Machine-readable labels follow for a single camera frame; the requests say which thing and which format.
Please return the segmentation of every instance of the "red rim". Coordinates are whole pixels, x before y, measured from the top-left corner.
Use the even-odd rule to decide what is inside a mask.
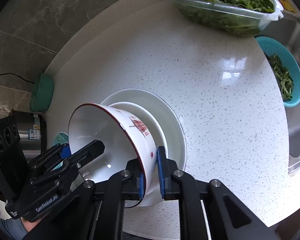
[[[69,124],[68,124],[68,135],[69,135],[69,127],[70,127],[70,122],[71,122],[72,116],[73,116],[74,112],[77,111],[77,110],[78,110],[80,107],[82,107],[82,106],[95,106],[95,107],[97,107],[97,108],[103,110],[103,111],[106,112],[110,117],[112,117],[112,119],[114,119],[114,120],[116,121],[116,123],[119,125],[119,127],[124,131],[124,133],[125,133],[126,136],[128,137],[130,143],[132,144],[132,146],[133,146],[133,148],[134,148],[134,150],[135,150],[135,152],[136,152],[136,154],[137,154],[137,159],[138,159],[138,161],[139,161],[139,163],[140,163],[140,166],[141,166],[141,169],[142,169],[142,173],[143,173],[143,175],[144,175],[145,183],[144,183],[144,186],[143,186],[143,187],[144,187],[144,193],[143,193],[143,196],[145,196],[145,195],[146,195],[146,185],[147,185],[147,181],[146,181],[146,173],[145,173],[145,169],[144,169],[144,167],[143,167],[143,164],[142,164],[142,162],[141,162],[140,154],[139,154],[139,152],[138,152],[138,150],[137,150],[137,147],[135,146],[135,144],[133,143],[131,137],[129,136],[129,134],[127,133],[127,131],[125,130],[125,128],[121,125],[121,123],[119,122],[119,120],[116,119],[116,118],[115,118],[108,110],[106,110],[106,109],[104,109],[103,107],[101,107],[101,106],[99,106],[99,105],[97,105],[97,104],[94,104],[94,103],[86,103],[86,104],[79,105],[79,106],[73,111],[73,113],[71,114],[71,117],[70,117],[70,120],[69,120]]]

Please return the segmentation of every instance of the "blue colander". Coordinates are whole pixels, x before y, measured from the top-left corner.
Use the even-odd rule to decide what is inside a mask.
[[[267,56],[277,54],[282,61],[282,66],[286,67],[292,78],[294,87],[292,99],[283,102],[285,107],[294,107],[300,102],[300,68],[292,54],[280,42],[265,36],[256,37],[256,41]]]

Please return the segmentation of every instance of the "kitchen countertop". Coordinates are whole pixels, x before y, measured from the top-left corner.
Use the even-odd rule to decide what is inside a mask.
[[[121,0],[85,25],[48,67],[55,90],[48,145],[82,103],[148,90],[178,116],[185,171],[221,180],[267,226],[300,208],[300,170],[288,176],[289,138],[275,77],[254,38],[186,20],[172,3]],[[124,231],[178,239],[178,202],[125,210]]]

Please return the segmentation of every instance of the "teal colander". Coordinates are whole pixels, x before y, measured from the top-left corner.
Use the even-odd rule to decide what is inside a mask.
[[[300,68],[292,54],[280,42],[265,36],[256,37],[256,41],[267,56],[277,54],[286,67],[292,78],[294,87],[292,90],[292,99],[283,102],[285,107],[294,107],[300,102]]]
[[[42,112],[49,108],[54,89],[53,79],[40,72],[34,83],[30,100],[30,112]]]

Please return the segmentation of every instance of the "person's arm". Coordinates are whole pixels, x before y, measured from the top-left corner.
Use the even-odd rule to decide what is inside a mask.
[[[28,233],[21,218],[0,219],[0,229],[9,240],[21,240]]]

